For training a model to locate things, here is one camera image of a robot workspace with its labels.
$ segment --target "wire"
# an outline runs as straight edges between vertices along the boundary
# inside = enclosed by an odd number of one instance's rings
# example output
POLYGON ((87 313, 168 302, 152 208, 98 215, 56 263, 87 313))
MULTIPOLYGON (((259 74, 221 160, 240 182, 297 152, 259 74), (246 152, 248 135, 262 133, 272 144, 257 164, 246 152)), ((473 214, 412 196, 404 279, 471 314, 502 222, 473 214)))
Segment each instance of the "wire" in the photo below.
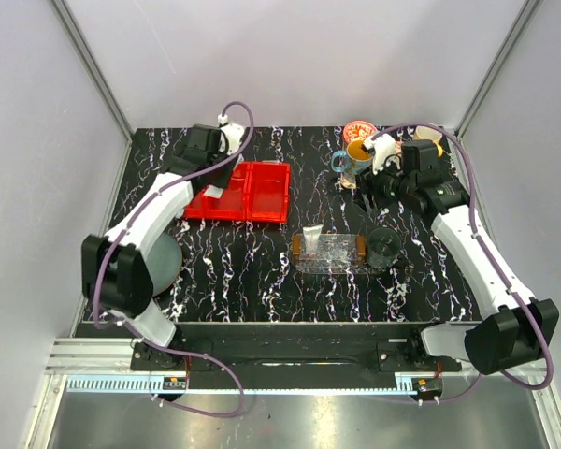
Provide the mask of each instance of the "wire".
MULTIPOLYGON (((243 143, 239 146, 238 151, 231 154, 230 156, 228 156, 227 158, 225 158, 221 162, 219 162, 217 164, 214 164, 211 167, 204 168, 202 170, 196 171, 195 173, 191 173, 187 176, 183 176, 182 178, 179 178, 177 180, 174 180, 172 182, 169 182, 169 183, 163 185, 158 190, 158 192, 154 192, 153 194, 148 196, 143 202, 140 203, 140 205, 137 207, 137 210, 133 213, 133 215, 127 221, 126 228, 124 230, 122 230, 121 233, 110 244, 108 250, 106 251, 106 254, 104 255, 104 258, 102 259, 102 263, 100 264, 100 269, 98 270, 97 278, 95 280, 95 288, 93 290, 93 325, 95 327, 97 327, 98 329, 102 329, 102 328, 108 326, 108 324, 109 324, 109 323, 106 323, 106 324, 100 323, 99 312, 100 312, 100 297, 102 295, 102 286, 104 284, 104 278, 106 276, 106 271, 108 269, 108 265, 110 264, 110 259, 112 258, 112 255, 114 254, 114 251, 116 250, 116 248, 121 243, 122 238, 125 235, 127 235, 127 233, 130 231, 131 226, 133 226, 133 223, 136 221, 137 217, 139 217, 139 215, 150 205, 150 203, 156 197, 158 197, 158 195, 161 195, 163 192, 165 192, 169 188, 174 187, 175 185, 177 185, 181 182, 190 181, 193 178, 197 178, 198 176, 202 176, 202 175, 205 175, 207 173, 210 173, 210 172, 212 172, 212 171, 214 171, 214 170, 216 170, 216 169, 218 169, 218 168, 220 168, 220 167, 222 167, 226 164, 231 163, 232 161, 237 159, 243 153, 243 151, 245 151, 247 146, 252 141, 252 136, 253 136, 253 113, 252 113, 252 110, 250 109, 249 106, 247 106, 245 103, 243 103, 241 101, 231 101, 230 103, 228 103, 223 108, 222 115, 226 115, 226 111, 228 111, 229 108, 231 108, 232 106, 241 106, 242 108, 244 108, 245 111, 247 112, 247 115, 248 115, 249 119, 250 119, 250 129, 248 131, 248 135, 245 138, 245 140, 243 141, 243 143)), ((145 339, 129 323, 126 323, 126 327, 136 337, 143 340, 146 344, 148 344, 149 346, 151 346, 154 349, 157 349, 159 351, 163 351, 165 353, 173 354, 173 355, 181 355, 181 356, 185 356, 185 357, 202 358, 204 360, 212 362, 215 365, 218 365, 219 367, 221 367, 221 369, 223 371, 228 372, 229 376, 231 376, 231 378, 233 379, 233 381, 237 385, 237 389, 239 391, 239 404, 238 404, 236 409, 234 409, 232 412, 229 412, 229 413, 208 412, 208 411, 204 411, 204 410, 195 409, 193 407, 188 407, 188 406, 185 406, 185 405, 176 404, 176 403, 164 400, 164 399, 160 399, 161 404, 166 403, 167 405, 170 405, 171 407, 175 407, 177 409, 181 409, 181 410, 184 410, 186 412, 193 412, 193 413, 203 414, 204 416, 211 416, 211 417, 218 417, 218 418, 230 418, 230 417, 233 417, 233 416, 238 416, 238 415, 243 413, 243 408, 244 408, 244 404, 245 404, 245 393, 243 391, 243 385, 241 385, 241 382, 239 381, 239 378, 237 377, 237 375, 229 367, 227 367, 223 362, 221 362, 217 358, 212 357, 211 355, 207 355, 207 354, 192 353, 192 352, 188 352, 188 351, 178 351, 178 350, 174 350, 174 349, 170 349, 170 348, 165 348, 164 346, 160 346, 159 344, 156 344, 153 341, 145 339)))
MULTIPOLYGON (((489 260, 490 264, 495 269, 496 274, 498 275, 500 280, 505 284, 505 286, 508 289, 511 289, 513 287, 513 284, 511 283, 511 280, 505 274, 505 271, 499 265, 495 256, 491 253, 490 249, 488 248, 488 245, 486 244, 486 242, 484 241, 482 236, 478 234, 478 224, 476 223, 476 199, 477 199, 476 185, 474 183, 474 170, 471 166, 471 162, 469 160, 468 154, 466 153, 466 151, 464 150, 464 148, 461 146, 461 144, 459 143, 459 141, 457 140, 457 138, 454 135, 452 135, 451 133, 448 133, 444 129, 442 129, 442 128, 440 128, 440 127, 438 127, 438 126, 436 126, 435 124, 432 124, 432 123, 417 123, 417 122, 414 122, 414 123, 402 123, 402 124, 398 124, 397 126, 390 126, 388 128, 385 128, 385 129, 379 131, 378 133, 376 133, 372 137, 372 140, 377 139, 378 137, 382 136, 383 134, 391 133, 393 131, 396 131, 397 129, 404 128, 406 126, 407 127, 410 127, 410 126, 425 126, 427 128, 434 129, 435 131, 439 131, 443 136, 445 136, 448 140, 450 140, 453 143, 453 145, 455 146, 455 148, 457 149, 457 151, 461 155, 461 158, 464 161, 464 167, 466 169, 467 179, 469 181, 469 225, 471 227, 472 232, 474 234, 476 234, 476 240, 478 241, 478 244, 480 245, 480 247, 482 248, 482 251, 486 255, 486 258, 489 260)), ((520 306, 520 309, 524 313, 525 317, 528 320, 528 323, 530 324, 530 326, 532 327, 532 329, 534 330, 534 332, 536 334, 536 338, 538 339, 540 349, 542 350, 542 353, 544 355, 544 360, 546 361, 546 374, 544 376, 544 380, 541 383, 539 383, 539 384, 527 384, 524 381, 521 381, 521 380, 517 379, 512 374, 509 374, 505 370, 501 371, 501 373, 505 377, 507 377, 508 379, 513 381, 514 383, 516 383, 520 386, 523 386, 524 388, 528 388, 530 390, 541 390, 541 389, 549 386, 549 384, 553 380, 553 375, 554 375, 553 357, 551 356, 551 351, 549 351, 549 344, 546 342, 546 339, 544 338, 544 335, 542 334, 542 331, 540 330, 540 325, 536 321, 536 318, 534 318, 534 316, 532 315, 532 312, 527 307, 527 305, 525 304, 522 297, 520 297, 520 295, 516 292, 513 292, 512 296, 513 296, 513 299, 515 299, 515 302, 517 302, 517 304, 520 306)))
POLYGON ((191 370, 191 358, 184 357, 185 360, 185 392, 189 389, 189 372, 191 370))
POLYGON ((476 377, 476 379, 473 380, 473 382, 469 385, 469 387, 464 392, 462 392, 462 393, 460 393, 456 396, 453 396, 452 398, 441 399, 440 403, 441 404, 452 404, 452 403, 456 402, 457 400, 468 397, 471 394, 471 392, 476 389, 476 387, 480 383, 481 378, 482 378, 482 375, 480 373, 478 373, 478 377, 476 377))
POLYGON ((166 348, 165 346, 160 346, 159 344, 144 338, 139 333, 139 331, 137 331, 137 329, 131 326, 130 323, 125 323, 125 326, 138 339, 142 339, 143 342, 149 344, 149 346, 159 351, 169 354, 174 354, 174 355, 181 355, 183 357, 201 358, 203 360, 207 360, 208 362, 212 362, 214 365, 218 365, 221 368, 221 371, 228 372, 228 375, 231 376, 231 379, 233 379, 235 385, 237 386, 237 389, 239 390, 239 404, 232 412, 225 412, 225 413, 208 412, 206 410, 195 409, 194 407, 189 407, 187 405, 177 404, 169 400, 158 398, 161 404, 166 404, 169 405, 170 407, 174 407, 175 409, 184 410, 185 412, 192 412, 204 416, 209 416, 211 418, 233 418, 235 416, 240 416, 241 414, 243 414, 243 409, 245 408, 245 391, 243 390, 243 385, 241 384, 241 381, 239 380, 235 372, 232 369, 230 369, 227 365, 225 365, 223 362, 221 362, 218 358, 212 357, 211 355, 208 354, 193 353, 190 351, 180 351, 177 349, 170 349, 170 348, 166 348))
POLYGON ((440 374, 442 374, 442 362, 439 360, 439 362, 437 364, 437 373, 435 374, 434 378, 439 379, 440 374))

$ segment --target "black cup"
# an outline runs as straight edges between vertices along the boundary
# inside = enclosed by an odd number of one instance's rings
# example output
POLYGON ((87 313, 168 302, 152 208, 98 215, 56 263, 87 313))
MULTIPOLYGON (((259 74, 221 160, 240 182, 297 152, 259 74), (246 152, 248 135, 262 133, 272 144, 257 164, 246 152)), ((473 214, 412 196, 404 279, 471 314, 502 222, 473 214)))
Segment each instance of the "black cup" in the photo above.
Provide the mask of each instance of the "black cup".
POLYGON ((366 262, 374 268, 392 267, 401 251, 401 238, 388 227, 374 229, 367 236, 366 262))

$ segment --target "metal floor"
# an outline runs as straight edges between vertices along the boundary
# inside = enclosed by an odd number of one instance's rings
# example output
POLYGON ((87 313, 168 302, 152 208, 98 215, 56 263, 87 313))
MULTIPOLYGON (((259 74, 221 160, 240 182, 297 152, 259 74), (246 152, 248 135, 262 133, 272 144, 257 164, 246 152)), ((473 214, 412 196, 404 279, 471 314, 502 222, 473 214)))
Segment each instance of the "metal floor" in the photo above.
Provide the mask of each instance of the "metal floor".
MULTIPOLYGON (((460 378, 445 379, 445 397, 465 386, 460 378)), ((237 405, 224 396, 180 401, 213 411, 237 405)), ((339 396, 248 397, 247 403, 241 417, 213 419, 161 409, 137 395, 65 393, 50 449, 548 447, 531 393, 501 377, 482 379, 459 402, 421 409, 339 396)))

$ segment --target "yellow cup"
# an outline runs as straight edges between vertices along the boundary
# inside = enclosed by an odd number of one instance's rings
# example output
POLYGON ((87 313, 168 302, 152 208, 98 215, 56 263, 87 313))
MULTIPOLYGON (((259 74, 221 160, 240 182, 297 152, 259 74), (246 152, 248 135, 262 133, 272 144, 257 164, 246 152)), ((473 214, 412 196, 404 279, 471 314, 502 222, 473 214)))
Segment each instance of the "yellow cup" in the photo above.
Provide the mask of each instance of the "yellow cup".
POLYGON ((439 157, 442 156, 442 147, 439 145, 442 139, 442 134, 432 128, 426 126, 417 126, 415 128, 415 133, 413 133, 414 140, 432 140, 437 148, 439 149, 439 157))

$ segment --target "cup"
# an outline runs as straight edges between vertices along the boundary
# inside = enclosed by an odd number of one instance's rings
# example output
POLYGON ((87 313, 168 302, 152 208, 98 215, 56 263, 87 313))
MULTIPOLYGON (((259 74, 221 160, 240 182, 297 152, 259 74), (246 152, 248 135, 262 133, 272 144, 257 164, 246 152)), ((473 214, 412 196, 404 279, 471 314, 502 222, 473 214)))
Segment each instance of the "cup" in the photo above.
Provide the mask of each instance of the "cup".
POLYGON ((373 154, 364 151, 364 141, 357 139, 347 146, 347 150, 333 152, 330 166, 333 171, 341 174, 340 183, 343 187, 354 189, 355 177, 360 171, 372 165, 373 158, 373 154))
POLYGON ((413 133, 414 140, 432 140, 432 142, 437 146, 439 149, 439 157, 442 156, 442 147, 439 145, 440 140, 442 139, 442 134, 432 128, 428 128, 426 126, 417 126, 415 128, 415 132, 413 133))
POLYGON ((354 140, 365 140, 376 133, 378 133, 378 129, 372 123, 363 120, 347 123, 343 128, 343 150, 347 150, 349 144, 354 140))
POLYGON ((367 237, 366 261, 374 268, 392 267, 400 251, 401 239, 393 229, 379 227, 367 237))

